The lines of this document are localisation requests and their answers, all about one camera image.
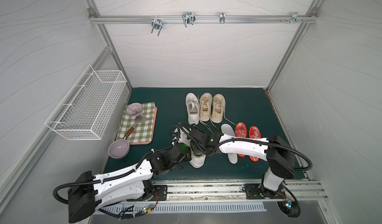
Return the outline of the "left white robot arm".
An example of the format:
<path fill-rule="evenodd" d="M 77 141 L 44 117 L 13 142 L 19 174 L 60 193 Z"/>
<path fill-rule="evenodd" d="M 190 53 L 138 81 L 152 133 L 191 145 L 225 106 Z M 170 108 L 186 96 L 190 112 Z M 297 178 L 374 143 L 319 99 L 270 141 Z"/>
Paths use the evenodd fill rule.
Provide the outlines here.
<path fill-rule="evenodd" d="M 90 217 L 103 207 L 124 200 L 150 198 L 151 179 L 167 174 L 191 160 L 191 149 L 184 143 L 150 151 L 137 164 L 104 174 L 82 173 L 75 182 L 59 185 L 53 197 L 68 206 L 68 221 L 73 224 Z"/>

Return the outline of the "metal u-bolt hook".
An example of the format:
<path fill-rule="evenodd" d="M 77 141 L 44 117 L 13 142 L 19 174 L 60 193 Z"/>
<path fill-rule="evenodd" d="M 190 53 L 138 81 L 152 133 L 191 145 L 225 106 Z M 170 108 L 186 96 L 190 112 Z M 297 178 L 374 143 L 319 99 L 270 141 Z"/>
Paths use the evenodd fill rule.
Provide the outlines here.
<path fill-rule="evenodd" d="M 151 33 L 153 33 L 154 30 L 157 30 L 157 31 L 158 31 L 158 32 L 157 32 L 157 36 L 159 36 L 160 33 L 161 33 L 161 30 L 162 30 L 162 28 L 163 28 L 163 22 L 162 22 L 162 20 L 160 20 L 160 19 L 158 19 L 158 18 L 155 18 L 155 19 L 152 20 L 151 25 L 152 25 Z"/>
<path fill-rule="evenodd" d="M 194 12 L 186 12 L 182 14 L 182 20 L 185 25 L 185 27 L 188 27 L 188 25 L 193 25 L 196 18 L 195 18 L 195 13 Z"/>

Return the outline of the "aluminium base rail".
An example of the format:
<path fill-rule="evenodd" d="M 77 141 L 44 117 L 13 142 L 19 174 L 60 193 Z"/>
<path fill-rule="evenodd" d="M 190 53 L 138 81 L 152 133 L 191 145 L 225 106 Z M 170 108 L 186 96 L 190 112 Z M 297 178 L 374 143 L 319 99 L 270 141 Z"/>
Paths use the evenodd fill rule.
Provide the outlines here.
<path fill-rule="evenodd" d="M 152 185 L 167 185 L 167 203 L 191 202 L 278 202 L 296 198 L 298 201 L 328 200 L 328 196 L 319 181 L 288 180 L 280 189 L 286 194 L 284 199 L 248 200 L 242 187 L 247 183 L 259 183 L 259 179 L 213 180 L 196 182 L 192 180 L 155 181 Z"/>

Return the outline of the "white sneaker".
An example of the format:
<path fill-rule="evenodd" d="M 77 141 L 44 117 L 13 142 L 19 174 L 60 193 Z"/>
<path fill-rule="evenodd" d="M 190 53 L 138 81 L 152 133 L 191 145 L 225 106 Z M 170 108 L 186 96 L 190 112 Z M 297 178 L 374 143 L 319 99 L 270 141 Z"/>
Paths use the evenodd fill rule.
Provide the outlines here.
<path fill-rule="evenodd" d="M 186 108 L 188 114 L 188 123 L 197 125 L 200 121 L 200 104 L 199 100 L 193 93 L 186 95 Z"/>
<path fill-rule="evenodd" d="M 193 143 L 189 138 L 187 137 L 186 133 L 182 131 L 180 128 L 178 129 L 179 131 L 179 139 L 178 143 L 184 143 L 186 146 L 190 148 L 191 152 L 191 160 L 189 161 L 190 165 L 194 168 L 201 168 L 206 160 L 206 155 L 201 154 L 201 155 L 196 155 L 193 149 Z"/>

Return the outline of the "metal crossbar rail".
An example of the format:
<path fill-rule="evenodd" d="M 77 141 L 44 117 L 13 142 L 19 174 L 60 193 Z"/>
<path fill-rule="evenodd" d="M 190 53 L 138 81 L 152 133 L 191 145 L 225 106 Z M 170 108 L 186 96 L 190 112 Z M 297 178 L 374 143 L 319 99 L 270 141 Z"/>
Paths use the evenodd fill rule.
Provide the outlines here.
<path fill-rule="evenodd" d="M 316 23 L 318 16 L 298 15 L 301 19 L 306 19 L 307 23 Z M 291 15 L 227 15 L 225 14 L 225 24 L 260 24 L 260 23 L 282 23 L 280 20 L 287 20 Z M 90 18 L 92 24 L 151 24 L 152 20 L 158 18 L 163 24 L 183 24 L 180 15 L 162 16 L 97 16 Z M 194 24 L 220 24 L 218 15 L 196 15 Z"/>

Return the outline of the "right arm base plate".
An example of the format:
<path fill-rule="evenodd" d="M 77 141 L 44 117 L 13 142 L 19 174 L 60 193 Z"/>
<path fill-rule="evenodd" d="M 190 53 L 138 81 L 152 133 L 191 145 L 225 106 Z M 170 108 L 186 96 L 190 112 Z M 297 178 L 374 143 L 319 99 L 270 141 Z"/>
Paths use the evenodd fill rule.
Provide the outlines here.
<path fill-rule="evenodd" d="M 242 191 L 248 200 L 268 200 L 268 199 L 284 199 L 286 194 L 280 188 L 277 191 L 272 191 L 263 187 L 259 183 L 247 183 L 242 187 Z"/>

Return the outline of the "metal bracket hook right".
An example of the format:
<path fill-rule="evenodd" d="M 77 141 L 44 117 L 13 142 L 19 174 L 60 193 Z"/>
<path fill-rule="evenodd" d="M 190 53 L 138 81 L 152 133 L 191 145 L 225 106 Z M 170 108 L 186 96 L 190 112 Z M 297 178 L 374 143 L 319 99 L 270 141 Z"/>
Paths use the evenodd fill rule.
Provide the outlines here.
<path fill-rule="evenodd" d="M 298 16 L 298 13 L 295 12 L 291 15 L 291 17 L 287 20 L 284 20 L 284 19 L 281 19 L 280 20 L 282 23 L 288 23 L 288 24 L 303 24 L 303 23 L 306 23 L 307 20 L 306 19 L 301 19 L 299 16 Z"/>

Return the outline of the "red orange insole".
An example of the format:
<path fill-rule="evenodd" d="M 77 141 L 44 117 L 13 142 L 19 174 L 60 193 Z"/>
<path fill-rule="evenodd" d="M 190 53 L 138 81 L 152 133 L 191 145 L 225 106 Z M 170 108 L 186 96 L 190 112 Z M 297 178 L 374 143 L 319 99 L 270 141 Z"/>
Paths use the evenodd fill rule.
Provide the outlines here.
<path fill-rule="evenodd" d="M 244 123 L 238 123 L 235 127 L 235 137 L 246 138 L 247 137 L 247 128 Z"/>

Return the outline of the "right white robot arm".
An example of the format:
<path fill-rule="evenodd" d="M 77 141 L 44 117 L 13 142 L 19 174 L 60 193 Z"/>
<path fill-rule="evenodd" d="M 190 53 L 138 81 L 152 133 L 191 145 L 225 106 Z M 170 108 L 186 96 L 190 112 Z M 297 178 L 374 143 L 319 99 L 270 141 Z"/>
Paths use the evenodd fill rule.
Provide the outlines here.
<path fill-rule="evenodd" d="M 311 160 L 301 152 L 293 149 L 280 136 L 269 138 L 236 137 L 233 128 L 228 124 L 221 126 L 220 132 L 206 134 L 196 126 L 181 128 L 181 134 L 190 141 L 194 152 L 194 167 L 203 165 L 197 161 L 201 155 L 243 154 L 268 162 L 269 168 L 262 178 L 260 188 L 276 192 L 286 179 L 293 179 L 294 172 L 311 170 Z"/>

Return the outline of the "beige lace sneaker with laces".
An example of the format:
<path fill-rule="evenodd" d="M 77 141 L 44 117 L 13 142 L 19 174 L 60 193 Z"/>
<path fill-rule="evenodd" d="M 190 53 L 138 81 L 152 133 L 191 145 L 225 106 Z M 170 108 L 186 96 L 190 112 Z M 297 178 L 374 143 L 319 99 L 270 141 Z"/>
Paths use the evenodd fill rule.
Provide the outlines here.
<path fill-rule="evenodd" d="M 225 115 L 226 112 L 226 100 L 222 94 L 216 94 L 212 98 L 212 112 L 210 120 L 213 124 L 219 124 L 224 120 L 228 121 L 230 124 L 236 126 L 236 123 L 233 123 Z"/>

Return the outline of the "white foam insole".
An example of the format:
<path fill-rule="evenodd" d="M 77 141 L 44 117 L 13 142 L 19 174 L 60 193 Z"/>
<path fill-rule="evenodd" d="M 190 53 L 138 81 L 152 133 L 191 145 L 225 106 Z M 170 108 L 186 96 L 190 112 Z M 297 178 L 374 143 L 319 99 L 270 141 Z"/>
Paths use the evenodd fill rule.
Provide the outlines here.
<path fill-rule="evenodd" d="M 234 130 L 229 124 L 222 124 L 221 126 L 221 132 L 225 135 L 234 136 Z M 231 164 L 237 164 L 238 162 L 238 155 L 236 153 L 228 153 L 228 160 Z"/>

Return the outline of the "metal U-bolt hook middle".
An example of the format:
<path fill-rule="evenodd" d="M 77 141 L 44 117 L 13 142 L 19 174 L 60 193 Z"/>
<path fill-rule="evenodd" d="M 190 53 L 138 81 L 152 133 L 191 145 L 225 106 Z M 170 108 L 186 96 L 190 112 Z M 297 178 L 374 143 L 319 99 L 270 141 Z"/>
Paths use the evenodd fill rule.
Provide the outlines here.
<path fill-rule="evenodd" d="M 182 20 L 185 25 L 185 27 L 188 27 L 188 25 L 193 25 L 196 18 L 195 18 L 195 13 L 194 12 L 186 12 L 182 14 Z"/>

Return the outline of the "metal U-bolt hook left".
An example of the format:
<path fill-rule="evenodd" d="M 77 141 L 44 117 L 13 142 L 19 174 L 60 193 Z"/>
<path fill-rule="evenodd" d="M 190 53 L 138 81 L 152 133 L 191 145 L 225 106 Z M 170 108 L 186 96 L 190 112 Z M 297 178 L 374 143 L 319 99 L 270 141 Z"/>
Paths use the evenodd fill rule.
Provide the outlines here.
<path fill-rule="evenodd" d="M 160 20 L 160 19 L 158 19 L 158 18 L 155 18 L 155 19 L 152 20 L 151 25 L 152 25 L 151 33 L 153 33 L 154 30 L 157 30 L 157 31 L 158 31 L 158 32 L 157 32 L 157 36 L 159 36 L 160 33 L 161 33 L 161 30 L 162 30 L 162 28 L 163 28 L 163 22 L 162 22 L 162 20 Z"/>

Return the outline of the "metal clip hook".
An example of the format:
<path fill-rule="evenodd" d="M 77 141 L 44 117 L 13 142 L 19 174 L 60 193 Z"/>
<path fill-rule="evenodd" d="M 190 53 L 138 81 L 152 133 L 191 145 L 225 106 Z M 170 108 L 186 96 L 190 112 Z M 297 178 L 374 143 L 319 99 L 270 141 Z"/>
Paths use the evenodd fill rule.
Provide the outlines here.
<path fill-rule="evenodd" d="M 224 12 L 221 12 L 219 14 L 219 22 L 220 22 L 220 24 L 224 24 L 225 23 L 225 13 Z"/>

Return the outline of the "green checkered cloth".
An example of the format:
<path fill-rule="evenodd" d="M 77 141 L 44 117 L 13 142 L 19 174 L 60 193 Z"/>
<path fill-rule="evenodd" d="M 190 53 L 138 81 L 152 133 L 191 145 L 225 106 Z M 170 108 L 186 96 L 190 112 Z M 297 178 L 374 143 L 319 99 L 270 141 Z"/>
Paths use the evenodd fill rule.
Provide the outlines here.
<path fill-rule="evenodd" d="M 139 116 L 132 117 L 126 114 L 126 108 L 123 112 L 122 119 L 116 134 L 116 140 L 121 139 L 124 134 L 134 125 L 138 123 L 134 132 L 128 138 L 128 141 L 134 144 L 149 144 L 153 140 L 155 121 L 157 116 L 157 107 L 154 102 L 143 103 L 143 111 Z"/>

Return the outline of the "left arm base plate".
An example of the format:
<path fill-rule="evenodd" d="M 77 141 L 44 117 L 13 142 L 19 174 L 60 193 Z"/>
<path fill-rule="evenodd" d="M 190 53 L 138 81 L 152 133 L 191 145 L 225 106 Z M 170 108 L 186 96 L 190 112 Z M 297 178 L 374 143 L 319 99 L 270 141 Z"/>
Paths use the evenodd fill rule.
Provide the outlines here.
<path fill-rule="evenodd" d="M 167 200 L 167 185 L 149 185 L 144 188 L 144 194 L 138 199 L 128 199 L 127 202 L 138 202 L 138 201 L 151 201 L 156 200 L 166 201 Z"/>

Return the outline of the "white sneaker front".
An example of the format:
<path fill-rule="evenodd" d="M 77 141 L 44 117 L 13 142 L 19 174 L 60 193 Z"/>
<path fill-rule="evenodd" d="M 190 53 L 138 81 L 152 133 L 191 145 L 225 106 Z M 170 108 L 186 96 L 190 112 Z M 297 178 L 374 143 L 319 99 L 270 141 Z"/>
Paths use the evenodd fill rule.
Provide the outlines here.
<path fill-rule="evenodd" d="M 199 100 L 193 93 L 186 95 L 186 108 L 188 114 L 188 123 L 197 125 L 200 121 L 200 104 Z"/>

